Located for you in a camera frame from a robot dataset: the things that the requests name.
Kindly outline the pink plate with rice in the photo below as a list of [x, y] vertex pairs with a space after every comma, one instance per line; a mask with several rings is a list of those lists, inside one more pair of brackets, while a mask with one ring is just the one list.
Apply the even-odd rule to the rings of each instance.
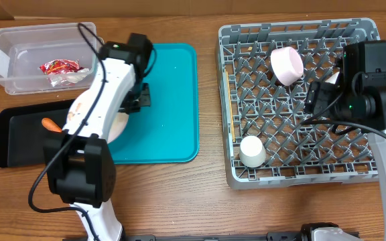
[[[66, 123], [62, 129], [64, 130], [72, 121], [76, 121], [76, 120], [81, 121], [81, 118], [79, 117], [79, 113], [86, 112], [84, 105], [91, 104], [92, 102], [93, 102], [93, 99], [91, 97], [91, 93], [89, 90], [86, 90], [82, 94], [80, 94], [76, 98], [76, 100], [71, 104], [68, 114], [66, 116]], [[128, 120], [129, 120], [128, 114], [125, 114], [123, 112], [118, 112], [116, 114], [115, 119], [113, 120], [113, 123], [109, 131], [109, 137], [107, 139], [107, 143], [113, 142], [123, 132], [123, 130], [125, 129], [128, 123]]]

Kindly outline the pink bowl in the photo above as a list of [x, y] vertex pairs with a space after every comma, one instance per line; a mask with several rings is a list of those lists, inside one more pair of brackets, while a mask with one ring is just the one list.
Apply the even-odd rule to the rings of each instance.
[[270, 55], [270, 63], [274, 75], [284, 86], [293, 84], [304, 73], [303, 61], [299, 53], [292, 47], [273, 50]]

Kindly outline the cream ceramic cup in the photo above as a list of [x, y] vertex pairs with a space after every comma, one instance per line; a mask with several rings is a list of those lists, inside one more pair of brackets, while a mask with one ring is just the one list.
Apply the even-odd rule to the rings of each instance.
[[261, 140], [256, 136], [247, 136], [240, 144], [239, 157], [247, 167], [259, 167], [266, 159], [266, 151]]

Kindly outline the wooden chopstick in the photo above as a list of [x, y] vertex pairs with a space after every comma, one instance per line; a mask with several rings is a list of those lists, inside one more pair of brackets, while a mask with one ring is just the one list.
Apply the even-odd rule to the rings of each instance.
[[228, 103], [229, 103], [229, 112], [230, 112], [230, 124], [231, 124], [231, 136], [232, 136], [232, 142], [236, 143], [236, 136], [235, 136], [235, 128], [234, 128], [234, 122], [233, 122], [233, 108], [232, 108], [232, 98], [231, 98], [231, 89], [230, 89], [230, 77], [227, 70], [225, 71], [226, 74], [226, 83], [227, 83], [227, 91], [228, 91]]

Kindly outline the orange carrot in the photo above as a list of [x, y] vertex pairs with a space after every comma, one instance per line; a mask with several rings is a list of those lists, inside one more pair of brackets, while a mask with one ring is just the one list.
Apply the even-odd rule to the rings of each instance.
[[42, 126], [52, 132], [61, 133], [62, 129], [50, 118], [42, 119]]

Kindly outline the white bowl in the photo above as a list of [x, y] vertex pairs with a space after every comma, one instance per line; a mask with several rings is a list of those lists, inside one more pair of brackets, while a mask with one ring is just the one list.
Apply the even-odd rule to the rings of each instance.
[[340, 72], [336, 72], [331, 77], [329, 77], [327, 80], [325, 80], [325, 82], [329, 83], [329, 84], [335, 84], [337, 79], [338, 79], [339, 74], [340, 74]]

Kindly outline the red foil snack wrapper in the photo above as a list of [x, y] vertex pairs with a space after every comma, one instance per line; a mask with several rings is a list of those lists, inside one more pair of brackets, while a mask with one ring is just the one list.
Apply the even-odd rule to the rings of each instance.
[[78, 61], [58, 59], [42, 64], [39, 69], [45, 75], [50, 75], [75, 73], [84, 68], [80, 66]]

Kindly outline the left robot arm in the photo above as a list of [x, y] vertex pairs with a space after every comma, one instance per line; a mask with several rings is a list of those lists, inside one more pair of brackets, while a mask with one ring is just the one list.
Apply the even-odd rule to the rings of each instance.
[[140, 109], [142, 81], [152, 67], [149, 59], [156, 57], [152, 42], [139, 33], [125, 44], [103, 44], [95, 79], [74, 101], [74, 115], [44, 142], [41, 176], [66, 204], [63, 209], [77, 212], [88, 240], [124, 239], [111, 203], [117, 172], [107, 141], [119, 112]]

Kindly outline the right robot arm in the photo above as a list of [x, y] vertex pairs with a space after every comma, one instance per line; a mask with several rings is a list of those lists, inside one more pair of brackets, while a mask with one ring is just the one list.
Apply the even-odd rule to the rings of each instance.
[[379, 175], [386, 240], [386, 41], [363, 41], [344, 46], [336, 65], [335, 82], [314, 81], [304, 110], [303, 125], [346, 126], [367, 135]]

